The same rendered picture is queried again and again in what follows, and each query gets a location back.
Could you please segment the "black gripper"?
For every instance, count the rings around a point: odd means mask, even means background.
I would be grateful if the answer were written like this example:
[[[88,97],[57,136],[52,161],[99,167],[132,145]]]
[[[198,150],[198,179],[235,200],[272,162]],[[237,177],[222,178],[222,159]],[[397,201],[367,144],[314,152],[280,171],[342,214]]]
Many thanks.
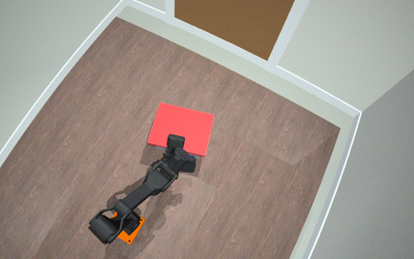
[[[169,153],[166,153],[165,158],[163,158],[163,162],[165,163],[169,159],[172,152],[174,152],[175,148],[183,149],[184,143],[185,143],[185,137],[178,136],[175,134],[169,134],[167,137],[167,149]]]

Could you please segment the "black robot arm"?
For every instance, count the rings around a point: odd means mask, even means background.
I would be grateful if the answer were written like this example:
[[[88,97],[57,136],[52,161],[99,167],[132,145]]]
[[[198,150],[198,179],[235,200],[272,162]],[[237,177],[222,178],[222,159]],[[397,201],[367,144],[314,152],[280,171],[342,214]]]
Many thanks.
[[[160,171],[157,168],[160,168]],[[149,196],[156,196],[178,177],[177,172],[194,172],[196,159],[182,148],[175,148],[169,159],[162,160],[147,172],[146,179],[137,189],[124,199],[119,199],[112,207],[100,210],[89,222],[88,229],[103,243],[111,243],[124,230],[131,235],[140,225],[141,218],[134,211]],[[104,212],[115,210],[117,216],[108,218]]]

